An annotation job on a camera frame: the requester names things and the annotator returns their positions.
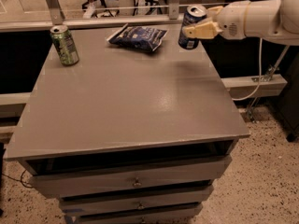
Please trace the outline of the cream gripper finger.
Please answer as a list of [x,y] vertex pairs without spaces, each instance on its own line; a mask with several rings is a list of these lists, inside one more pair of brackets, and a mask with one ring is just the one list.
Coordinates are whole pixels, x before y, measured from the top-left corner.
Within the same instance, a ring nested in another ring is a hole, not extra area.
[[182,28],[182,33],[188,38],[213,39],[222,29],[217,22],[207,19]]
[[210,7],[207,10],[207,16],[211,19],[215,19],[222,10],[223,6]]

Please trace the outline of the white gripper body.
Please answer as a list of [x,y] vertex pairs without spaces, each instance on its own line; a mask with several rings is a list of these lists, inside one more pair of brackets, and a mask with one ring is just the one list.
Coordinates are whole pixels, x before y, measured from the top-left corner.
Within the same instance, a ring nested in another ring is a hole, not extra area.
[[233,2],[224,7],[217,15],[217,23],[221,28],[220,35],[228,40],[241,40],[245,36],[246,11],[249,0]]

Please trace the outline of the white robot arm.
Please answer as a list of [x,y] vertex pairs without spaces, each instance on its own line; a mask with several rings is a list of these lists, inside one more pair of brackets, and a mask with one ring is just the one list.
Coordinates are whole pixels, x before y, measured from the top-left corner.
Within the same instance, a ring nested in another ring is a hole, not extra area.
[[207,17],[187,25],[188,38],[227,40],[259,37],[280,45],[299,45],[299,0],[239,1],[207,10]]

